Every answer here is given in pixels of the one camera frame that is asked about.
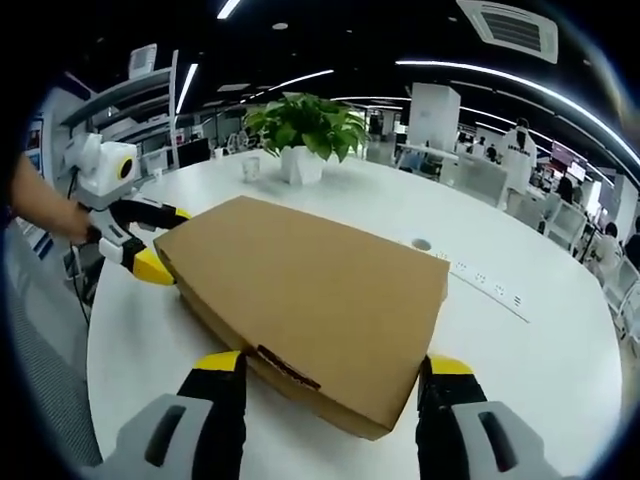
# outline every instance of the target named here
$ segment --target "brown cardboard box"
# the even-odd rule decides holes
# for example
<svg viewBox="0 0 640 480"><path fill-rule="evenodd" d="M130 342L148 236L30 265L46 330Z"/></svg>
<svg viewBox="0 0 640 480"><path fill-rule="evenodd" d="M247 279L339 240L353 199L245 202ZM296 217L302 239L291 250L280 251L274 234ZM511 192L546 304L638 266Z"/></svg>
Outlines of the brown cardboard box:
<svg viewBox="0 0 640 480"><path fill-rule="evenodd" d="M282 394L360 437L393 430L446 296L447 262L247 197L156 247L193 311Z"/></svg>

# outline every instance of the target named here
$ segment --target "ceiling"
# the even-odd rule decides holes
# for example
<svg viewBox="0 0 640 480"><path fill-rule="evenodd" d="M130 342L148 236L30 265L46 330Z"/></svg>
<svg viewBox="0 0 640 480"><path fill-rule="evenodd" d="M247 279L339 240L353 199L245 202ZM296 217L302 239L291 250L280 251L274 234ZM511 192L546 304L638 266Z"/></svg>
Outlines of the ceiling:
<svg viewBox="0 0 640 480"><path fill-rule="evenodd" d="M199 64L182 113L202 110L210 102L222 101L223 106L229 106L241 100L250 104L275 99L283 89L255 100L249 100L249 96L261 91L259 87L279 85L327 69L334 73L284 90L307 91L327 98L408 97L413 82L450 84L460 93L463 106L509 120L524 116L534 130L561 141L592 163L615 167L640 180L640 165L600 128L530 87L476 71L395 64L403 59L441 60L526 78L571 98L614 131L624 131L627 143L640 152L640 142L633 143L638 139L628 128L635 107L627 98L637 98L638 94L638 78L632 77L631 72L635 62L630 56L623 56L628 45L622 35L605 35L612 28L626 30L625 22L631 28L633 19L619 18L617 9L605 10L589 2L580 2L575 8L571 6L575 2L569 0L556 1L553 7L540 1L500 2L539 13L558 24L559 56L554 65L482 42L454 0L405 0L397 2L398 6L370 0L241 0L227 20L217 20L225 3L226 0L190 0L174 9L159 8L157 3L150 8L148 2L118 0L99 12L84 54L69 69L100 91L126 80L129 53L134 48L157 43L156 68L169 66L173 50L179 49L180 78L186 76L189 64ZM123 14L135 28L122 28ZM288 24L285 30L272 28L283 22ZM608 64L601 61L600 49ZM609 65L613 69L605 70ZM603 82L611 71L626 86L628 97L615 101L619 91L611 87L611 82ZM223 85L238 83L249 87L218 92ZM501 129L509 126L469 111L461 113L461 121L480 121ZM547 141L536 140L540 140L540 146L550 147ZM616 164L614 156L624 167Z"/></svg>

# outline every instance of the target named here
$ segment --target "human arm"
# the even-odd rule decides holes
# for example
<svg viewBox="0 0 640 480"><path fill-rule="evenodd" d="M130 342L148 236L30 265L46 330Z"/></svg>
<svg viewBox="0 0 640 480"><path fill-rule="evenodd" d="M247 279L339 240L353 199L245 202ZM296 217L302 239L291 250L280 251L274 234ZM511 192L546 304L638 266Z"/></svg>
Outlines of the human arm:
<svg viewBox="0 0 640 480"><path fill-rule="evenodd" d="M88 212L45 182L24 154L10 180L9 205L17 216L43 230L74 243L86 241L91 224Z"/></svg>

